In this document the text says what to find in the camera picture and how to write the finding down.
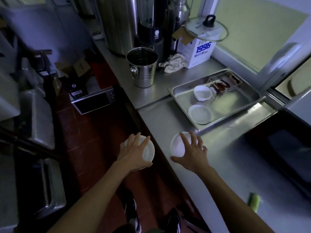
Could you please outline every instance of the white cloth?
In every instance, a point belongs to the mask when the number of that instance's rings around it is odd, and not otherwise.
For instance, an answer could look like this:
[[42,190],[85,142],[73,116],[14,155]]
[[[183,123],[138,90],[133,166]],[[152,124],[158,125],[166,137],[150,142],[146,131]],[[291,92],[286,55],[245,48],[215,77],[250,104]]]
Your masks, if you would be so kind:
[[188,62],[182,54],[171,55],[166,62],[159,63],[160,67],[164,68],[164,72],[173,73],[187,66]]

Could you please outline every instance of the bucket handle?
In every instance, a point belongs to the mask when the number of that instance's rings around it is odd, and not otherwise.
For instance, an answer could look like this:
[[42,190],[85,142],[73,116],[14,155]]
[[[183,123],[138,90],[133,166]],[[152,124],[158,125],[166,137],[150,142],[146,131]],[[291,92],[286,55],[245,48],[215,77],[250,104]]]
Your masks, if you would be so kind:
[[131,73],[132,73],[132,78],[133,78],[133,79],[137,79],[137,77],[138,77],[138,68],[135,67],[135,66],[131,66],[131,67],[130,67],[130,71],[131,71]]

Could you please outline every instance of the left hand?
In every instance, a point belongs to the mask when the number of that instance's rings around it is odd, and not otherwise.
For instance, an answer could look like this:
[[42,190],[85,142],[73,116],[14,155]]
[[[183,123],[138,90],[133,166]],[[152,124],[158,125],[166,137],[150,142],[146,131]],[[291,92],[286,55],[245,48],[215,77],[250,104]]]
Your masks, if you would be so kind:
[[126,165],[130,172],[145,167],[150,167],[152,165],[152,162],[145,161],[142,158],[142,152],[147,146],[150,137],[146,137],[146,139],[140,145],[138,145],[140,134],[140,132],[137,133],[136,136],[131,134],[127,140],[127,146],[125,146],[124,142],[120,144],[120,154],[117,160],[124,162],[124,165]]

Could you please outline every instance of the foot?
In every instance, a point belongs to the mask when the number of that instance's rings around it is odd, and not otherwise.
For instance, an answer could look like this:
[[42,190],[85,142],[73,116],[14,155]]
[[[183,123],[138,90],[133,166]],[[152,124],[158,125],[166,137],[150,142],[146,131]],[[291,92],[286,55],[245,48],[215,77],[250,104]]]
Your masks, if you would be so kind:
[[172,208],[168,214],[168,222],[165,232],[180,233],[180,217],[176,208]]
[[133,193],[129,189],[125,189],[122,192],[121,198],[127,223],[133,225],[136,233],[141,233],[142,226],[139,224],[138,215],[136,212],[136,201],[134,199]]

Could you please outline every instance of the white saucer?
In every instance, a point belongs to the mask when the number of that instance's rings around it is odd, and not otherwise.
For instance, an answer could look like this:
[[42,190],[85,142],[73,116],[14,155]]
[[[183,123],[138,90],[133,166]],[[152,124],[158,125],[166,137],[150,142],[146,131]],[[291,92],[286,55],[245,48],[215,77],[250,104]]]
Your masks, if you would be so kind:
[[[138,144],[140,145],[146,139],[145,136],[140,135]],[[147,146],[145,147],[144,151],[142,152],[142,158],[146,161],[152,161],[155,156],[155,147],[152,141],[149,140]]]
[[[185,134],[185,137],[188,139],[189,143],[191,144],[191,136],[190,133],[188,132],[183,132]],[[181,139],[179,133],[177,133],[170,145],[170,150],[171,150],[171,155],[172,156],[177,156],[177,157],[182,157],[185,154],[185,145],[183,143],[183,140]]]
[[208,124],[212,119],[211,113],[203,105],[191,106],[188,110],[188,114],[195,123],[200,125]]

